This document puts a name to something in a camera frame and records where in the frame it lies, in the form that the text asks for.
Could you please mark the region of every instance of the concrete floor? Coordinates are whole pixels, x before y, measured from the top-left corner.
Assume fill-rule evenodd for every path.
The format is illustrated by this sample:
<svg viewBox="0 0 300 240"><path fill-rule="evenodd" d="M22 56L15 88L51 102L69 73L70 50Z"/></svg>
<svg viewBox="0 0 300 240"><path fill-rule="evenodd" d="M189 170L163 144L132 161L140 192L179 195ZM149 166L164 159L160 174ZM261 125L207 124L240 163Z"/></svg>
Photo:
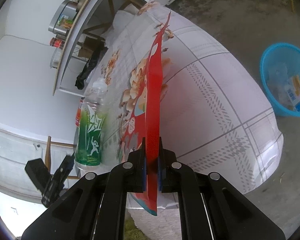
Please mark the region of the concrete floor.
<svg viewBox="0 0 300 240"><path fill-rule="evenodd" d="M300 47L299 0L295 6L293 14L290 0L176 0L170 5L223 44L258 84L260 57L269 45L283 41ZM277 122L284 135L280 165L264 184L245 196L288 238L300 225L300 118L278 117ZM161 239L160 233L144 227L138 212L132 215L137 226L153 240ZM162 216L169 218L174 213L166 210Z"/></svg>

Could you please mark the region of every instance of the plastic bottle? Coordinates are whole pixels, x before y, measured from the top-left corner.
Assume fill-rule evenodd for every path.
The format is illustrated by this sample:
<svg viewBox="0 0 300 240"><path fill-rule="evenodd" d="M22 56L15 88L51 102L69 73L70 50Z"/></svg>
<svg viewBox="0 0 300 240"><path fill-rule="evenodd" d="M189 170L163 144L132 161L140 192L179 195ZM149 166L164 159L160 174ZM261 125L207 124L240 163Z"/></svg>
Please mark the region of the plastic bottle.
<svg viewBox="0 0 300 240"><path fill-rule="evenodd" d="M107 84L104 78L98 78L83 100L79 127L79 141L75 152L75 166L81 176L89 171L96 172L101 163L102 126L107 115L104 97Z"/></svg>

